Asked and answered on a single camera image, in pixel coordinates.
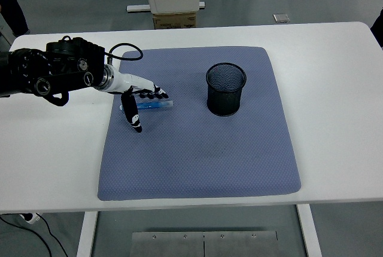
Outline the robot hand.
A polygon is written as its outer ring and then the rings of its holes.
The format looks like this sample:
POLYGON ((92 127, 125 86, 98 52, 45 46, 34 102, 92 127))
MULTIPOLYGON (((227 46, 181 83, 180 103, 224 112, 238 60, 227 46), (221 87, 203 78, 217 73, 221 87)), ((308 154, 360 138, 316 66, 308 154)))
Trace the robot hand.
POLYGON ((136 132, 142 132, 135 96, 149 99, 167 99, 169 96, 162 88, 145 78, 120 72, 114 74, 113 77, 107 92, 121 94, 121 105, 127 121, 136 132))

